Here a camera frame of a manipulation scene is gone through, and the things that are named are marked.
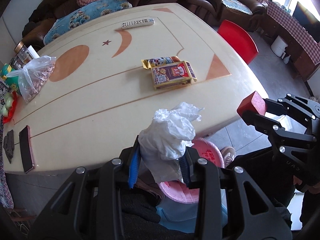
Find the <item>white tissue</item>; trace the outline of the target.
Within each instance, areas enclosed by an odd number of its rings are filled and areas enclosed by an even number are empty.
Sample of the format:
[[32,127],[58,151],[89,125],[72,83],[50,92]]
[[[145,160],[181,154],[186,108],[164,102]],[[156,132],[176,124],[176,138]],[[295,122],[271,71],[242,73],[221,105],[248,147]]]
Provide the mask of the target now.
[[138,135],[140,152],[154,181],[183,181],[178,159],[193,146],[193,121],[200,121],[202,108],[182,102],[171,110],[155,111],[151,124]]

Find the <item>small red box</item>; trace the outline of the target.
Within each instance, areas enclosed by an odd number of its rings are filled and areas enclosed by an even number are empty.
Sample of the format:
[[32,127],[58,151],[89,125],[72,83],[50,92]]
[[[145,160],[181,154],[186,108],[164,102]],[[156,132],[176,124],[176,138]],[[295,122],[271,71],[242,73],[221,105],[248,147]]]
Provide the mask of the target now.
[[267,112],[267,105],[260,94],[255,91],[242,100],[236,111],[240,116],[242,116],[245,111],[265,115]]

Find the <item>pink shoe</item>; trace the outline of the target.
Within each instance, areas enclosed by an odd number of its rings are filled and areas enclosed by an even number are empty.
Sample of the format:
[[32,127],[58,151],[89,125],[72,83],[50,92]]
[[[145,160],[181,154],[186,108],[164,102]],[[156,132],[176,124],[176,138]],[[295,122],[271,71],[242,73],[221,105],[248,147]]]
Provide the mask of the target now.
[[221,154],[223,157],[224,165],[225,167],[227,167],[229,164],[231,164],[234,161],[236,151],[233,147],[227,146],[221,150]]

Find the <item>light blue plastic stool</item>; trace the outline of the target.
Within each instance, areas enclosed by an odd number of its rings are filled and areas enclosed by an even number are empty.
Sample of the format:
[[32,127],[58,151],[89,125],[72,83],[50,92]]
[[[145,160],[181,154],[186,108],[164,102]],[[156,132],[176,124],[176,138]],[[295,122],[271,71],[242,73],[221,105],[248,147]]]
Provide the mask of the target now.
[[198,204],[183,204],[165,198],[156,207],[160,224],[167,229],[193,233],[196,226]]

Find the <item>white floor appliance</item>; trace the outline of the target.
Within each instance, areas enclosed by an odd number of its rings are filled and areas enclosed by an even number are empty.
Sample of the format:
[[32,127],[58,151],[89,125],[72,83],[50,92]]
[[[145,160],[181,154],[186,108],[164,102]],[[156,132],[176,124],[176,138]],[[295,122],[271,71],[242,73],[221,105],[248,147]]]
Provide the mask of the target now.
[[278,35],[275,41],[271,44],[271,50],[276,56],[282,57],[287,46],[288,44],[285,42],[285,40]]

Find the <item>gold snack wrapper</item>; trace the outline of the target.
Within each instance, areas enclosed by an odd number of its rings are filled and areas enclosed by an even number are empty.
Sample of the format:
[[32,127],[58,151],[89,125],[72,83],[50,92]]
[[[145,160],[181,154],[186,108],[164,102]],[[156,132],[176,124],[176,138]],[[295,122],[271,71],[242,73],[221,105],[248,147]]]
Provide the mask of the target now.
[[141,62],[144,69],[151,69],[153,67],[159,67],[166,64],[180,62],[180,59],[177,56],[170,56],[170,57],[158,57],[153,59],[144,59],[144,60],[141,60]]

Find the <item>red checkered tablecloth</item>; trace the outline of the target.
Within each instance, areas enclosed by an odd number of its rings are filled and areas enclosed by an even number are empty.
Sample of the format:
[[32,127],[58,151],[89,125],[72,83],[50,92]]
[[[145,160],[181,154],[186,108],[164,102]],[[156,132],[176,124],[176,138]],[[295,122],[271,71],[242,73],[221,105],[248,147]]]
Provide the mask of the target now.
[[274,19],[302,46],[314,65],[319,64],[319,43],[288,12],[272,1],[267,2],[267,15]]

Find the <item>black smartphone pink case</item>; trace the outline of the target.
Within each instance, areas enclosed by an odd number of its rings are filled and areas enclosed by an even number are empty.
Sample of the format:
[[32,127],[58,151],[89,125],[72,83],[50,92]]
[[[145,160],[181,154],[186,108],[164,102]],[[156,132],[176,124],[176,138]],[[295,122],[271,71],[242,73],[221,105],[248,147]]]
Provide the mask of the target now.
[[30,143],[30,127],[27,125],[19,132],[20,153],[24,173],[34,169],[33,150]]

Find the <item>clear bag of peanuts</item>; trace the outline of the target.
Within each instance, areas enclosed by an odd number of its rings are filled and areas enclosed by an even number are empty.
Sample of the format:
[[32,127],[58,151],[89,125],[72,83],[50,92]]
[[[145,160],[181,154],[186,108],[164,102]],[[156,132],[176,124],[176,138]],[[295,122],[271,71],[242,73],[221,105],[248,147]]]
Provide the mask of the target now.
[[18,76],[20,96],[25,103],[31,102],[37,96],[52,75],[56,64],[56,57],[44,55],[38,59],[32,59],[22,68],[11,73]]

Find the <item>red fruit tray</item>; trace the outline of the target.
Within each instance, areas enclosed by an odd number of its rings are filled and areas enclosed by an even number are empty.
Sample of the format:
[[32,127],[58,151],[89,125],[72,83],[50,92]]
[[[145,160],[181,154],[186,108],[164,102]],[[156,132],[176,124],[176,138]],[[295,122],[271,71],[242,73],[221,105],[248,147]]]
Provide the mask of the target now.
[[11,121],[15,109],[17,106],[17,93],[13,91],[12,93],[6,93],[4,96],[4,105],[1,108],[1,115],[3,124],[6,124]]

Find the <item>white remote control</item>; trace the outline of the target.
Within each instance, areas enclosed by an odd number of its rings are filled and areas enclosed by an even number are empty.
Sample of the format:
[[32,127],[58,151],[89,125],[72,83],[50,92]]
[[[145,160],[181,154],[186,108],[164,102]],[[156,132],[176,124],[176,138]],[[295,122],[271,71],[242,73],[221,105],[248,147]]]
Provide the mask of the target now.
[[144,26],[154,25],[155,20],[153,18],[145,18],[140,20],[134,20],[129,22],[124,22],[121,26],[123,30],[125,29],[132,29],[132,28],[139,28]]

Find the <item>white cylindrical bottle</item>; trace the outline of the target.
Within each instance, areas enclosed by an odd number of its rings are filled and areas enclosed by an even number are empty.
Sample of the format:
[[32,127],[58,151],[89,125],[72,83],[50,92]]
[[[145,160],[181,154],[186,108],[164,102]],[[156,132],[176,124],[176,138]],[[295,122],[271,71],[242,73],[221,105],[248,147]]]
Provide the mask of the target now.
[[40,58],[39,54],[36,52],[36,50],[32,46],[29,46],[27,48],[27,54],[31,60]]

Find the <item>glass bottle gold cap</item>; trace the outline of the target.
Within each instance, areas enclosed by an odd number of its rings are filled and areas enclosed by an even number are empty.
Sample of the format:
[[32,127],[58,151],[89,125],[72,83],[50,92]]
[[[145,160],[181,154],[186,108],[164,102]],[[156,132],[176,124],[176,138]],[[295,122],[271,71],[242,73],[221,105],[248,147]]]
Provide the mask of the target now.
[[25,46],[25,44],[22,41],[20,41],[16,45],[14,52],[18,57],[18,63],[20,65],[20,68],[22,68],[24,65],[26,65],[28,62],[32,60],[31,55],[29,54],[28,48]]

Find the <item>green toy bottle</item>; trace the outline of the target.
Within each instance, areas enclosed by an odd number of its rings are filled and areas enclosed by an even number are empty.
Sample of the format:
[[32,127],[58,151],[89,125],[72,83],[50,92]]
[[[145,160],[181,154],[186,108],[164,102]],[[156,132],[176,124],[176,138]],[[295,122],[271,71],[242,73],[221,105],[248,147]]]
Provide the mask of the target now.
[[12,68],[10,64],[4,64],[4,66],[1,68],[1,78],[12,91],[20,94],[18,76],[12,76],[11,73],[13,71],[15,71],[15,69]]

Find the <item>blue floral sofa cover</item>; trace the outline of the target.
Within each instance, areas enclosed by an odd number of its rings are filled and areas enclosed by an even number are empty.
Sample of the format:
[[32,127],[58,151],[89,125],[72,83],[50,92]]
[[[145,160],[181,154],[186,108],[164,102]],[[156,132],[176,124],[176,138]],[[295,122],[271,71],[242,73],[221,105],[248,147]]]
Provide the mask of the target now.
[[57,19],[43,39],[46,46],[56,38],[91,20],[132,8],[128,0],[98,0],[85,5],[65,17]]

